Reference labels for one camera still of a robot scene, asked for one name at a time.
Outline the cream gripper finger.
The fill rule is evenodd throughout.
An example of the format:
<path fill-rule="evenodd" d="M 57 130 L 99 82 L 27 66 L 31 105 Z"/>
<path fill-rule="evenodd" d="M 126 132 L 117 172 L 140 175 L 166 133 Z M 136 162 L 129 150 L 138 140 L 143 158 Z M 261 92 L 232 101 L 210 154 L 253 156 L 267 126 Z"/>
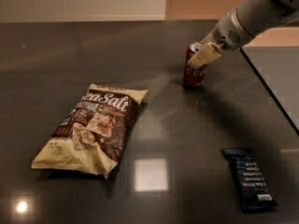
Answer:
<path fill-rule="evenodd" d="M 205 64 L 209 64 L 221 56 L 221 47 L 215 43 L 205 43 L 193 56 L 187 61 L 192 68 L 199 68 Z"/>
<path fill-rule="evenodd" d="M 210 33 L 208 33 L 202 40 L 201 40 L 201 44 L 202 46 L 207 46 L 209 43 L 217 46 L 218 45 L 218 39 L 215 35 L 214 31 L 211 31 Z"/>

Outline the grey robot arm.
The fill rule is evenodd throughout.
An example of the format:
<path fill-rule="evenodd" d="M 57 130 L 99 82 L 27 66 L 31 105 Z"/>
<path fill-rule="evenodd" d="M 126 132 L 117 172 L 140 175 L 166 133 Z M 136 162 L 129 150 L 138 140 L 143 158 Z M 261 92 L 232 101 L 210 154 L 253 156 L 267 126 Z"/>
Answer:
<path fill-rule="evenodd" d="M 298 11 L 299 0 L 245 0 L 218 21 L 187 64 L 199 68 L 211 63 L 223 49 L 240 49 L 262 32 L 294 21 Z"/>

